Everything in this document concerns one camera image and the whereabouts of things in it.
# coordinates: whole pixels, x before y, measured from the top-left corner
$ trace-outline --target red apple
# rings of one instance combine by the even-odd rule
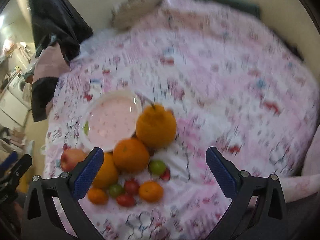
[[[70,172],[74,167],[87,157],[86,153],[79,149],[67,149],[60,158],[60,165],[63,171]]]

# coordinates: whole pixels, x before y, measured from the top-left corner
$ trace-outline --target red cherry tomato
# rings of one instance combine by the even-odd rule
[[[117,203],[122,207],[132,207],[136,204],[136,201],[134,198],[130,195],[120,195],[116,198]]]
[[[129,195],[138,195],[139,193],[139,184],[134,179],[127,180],[124,183],[124,190]]]

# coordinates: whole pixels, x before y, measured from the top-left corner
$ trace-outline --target floral pattern fabric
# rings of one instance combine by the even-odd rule
[[[211,146],[254,176],[290,176],[301,165],[315,130],[319,87],[254,17],[212,2],[164,0],[128,33],[109,39],[101,33],[82,48],[87,53],[70,63],[55,91],[45,178],[62,172],[63,150],[84,147],[81,115],[108,91],[129,89],[143,105],[155,98],[177,120],[175,141],[151,157],[163,160],[169,173],[135,177],[161,184],[159,203],[137,199],[123,208],[113,199],[104,206],[79,201],[105,239],[204,239],[230,204],[205,162]]]

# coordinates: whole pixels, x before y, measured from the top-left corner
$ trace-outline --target pink cloth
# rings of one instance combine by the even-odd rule
[[[216,3],[164,0],[130,32],[112,39],[101,34],[85,46],[87,57],[71,62],[73,70],[57,84],[45,178],[61,173],[63,149],[83,148],[79,120],[102,93],[130,89],[143,104],[155,97],[177,119],[176,140],[152,157],[163,160],[171,176],[136,176],[163,186],[159,203],[137,199],[127,209],[113,199],[103,206],[79,201],[105,239],[205,238],[230,203],[206,165],[210,146],[254,176],[290,176],[302,164],[315,130],[319,87],[256,18]]]
[[[302,175],[320,174],[320,127],[318,127],[306,154]]]

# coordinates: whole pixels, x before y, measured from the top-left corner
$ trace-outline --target orange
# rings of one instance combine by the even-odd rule
[[[108,195],[100,188],[92,187],[88,191],[88,199],[96,205],[104,205],[108,202]]]
[[[97,188],[108,188],[118,182],[119,174],[110,153],[104,153],[103,164],[94,178],[92,185]]]
[[[147,202],[157,202],[163,197],[163,188],[155,181],[146,181],[139,188],[139,196]]]
[[[136,124],[137,138],[151,148],[168,146],[174,140],[176,130],[177,122],[172,111],[159,104],[147,106]]]
[[[118,142],[113,150],[116,167],[128,173],[143,171],[148,166],[149,158],[149,152],[136,138]]]

